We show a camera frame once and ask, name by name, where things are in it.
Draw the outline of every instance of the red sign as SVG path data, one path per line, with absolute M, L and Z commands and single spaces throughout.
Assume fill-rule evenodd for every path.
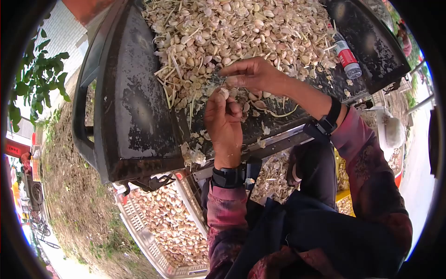
M 31 148 L 29 146 L 26 146 L 24 144 L 15 142 L 13 140 L 10 140 L 9 138 L 6 138 L 6 145 L 5 145 L 5 153 L 6 155 L 20 158 L 20 156 L 23 153 L 29 152 Z

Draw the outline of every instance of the white plastic crate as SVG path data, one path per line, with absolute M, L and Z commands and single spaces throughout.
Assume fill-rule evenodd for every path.
M 169 175 L 170 173 L 159 174 L 157 177 L 163 175 Z M 202 210 L 195 199 L 193 192 L 188 185 L 186 179 L 181 173 L 178 173 L 178 177 L 173 175 L 176 181 L 169 187 L 175 187 L 181 196 L 181 199 L 192 216 L 196 226 L 204 237 L 207 235 L 207 226 L 204 224 L 202 218 Z M 135 243 L 141 249 L 146 258 L 155 267 L 155 269 L 166 279 L 200 279 L 205 278 L 209 273 L 209 265 L 196 265 L 196 266 L 183 266 L 175 268 L 171 266 L 161 250 L 158 244 L 155 242 L 155 237 L 150 233 L 147 223 L 143 221 L 144 214 L 138 209 L 137 205 L 132 199 L 127 199 L 125 205 L 121 204 L 117 200 L 118 207 L 121 211 L 121 219 L 127 227 L 129 233 L 135 240 Z

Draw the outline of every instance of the wrist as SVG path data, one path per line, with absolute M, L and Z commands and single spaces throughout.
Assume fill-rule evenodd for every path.
M 241 163 L 240 157 L 240 152 L 234 152 L 230 154 L 215 153 L 214 167 L 217 170 L 221 170 L 222 168 L 237 168 Z
M 283 87 L 282 95 L 296 102 L 296 100 L 298 99 L 297 95 L 299 91 L 301 91 L 300 82 L 301 81 L 297 80 L 296 78 L 291 78 L 287 76 L 286 81 L 282 83 Z

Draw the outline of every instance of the metal bracket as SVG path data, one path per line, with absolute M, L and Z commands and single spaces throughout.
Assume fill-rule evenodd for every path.
M 135 184 L 138 187 L 141 187 L 145 192 L 156 191 L 163 186 L 167 186 L 173 183 L 176 179 L 172 178 L 173 173 L 169 175 L 163 175 L 160 178 L 158 177 L 143 177 L 136 180 L 131 180 L 130 182 Z

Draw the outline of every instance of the watch strap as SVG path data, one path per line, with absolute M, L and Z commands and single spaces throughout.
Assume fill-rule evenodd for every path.
M 212 170 L 212 186 L 218 186 L 221 188 L 233 189 L 243 185 L 240 183 L 239 168 L 225 169 L 222 168 Z
M 321 120 L 319 120 L 319 124 L 324 128 L 327 134 L 331 134 L 338 125 L 336 121 L 341 112 L 341 102 L 338 99 L 331 97 L 331 108 L 327 115 L 324 115 Z

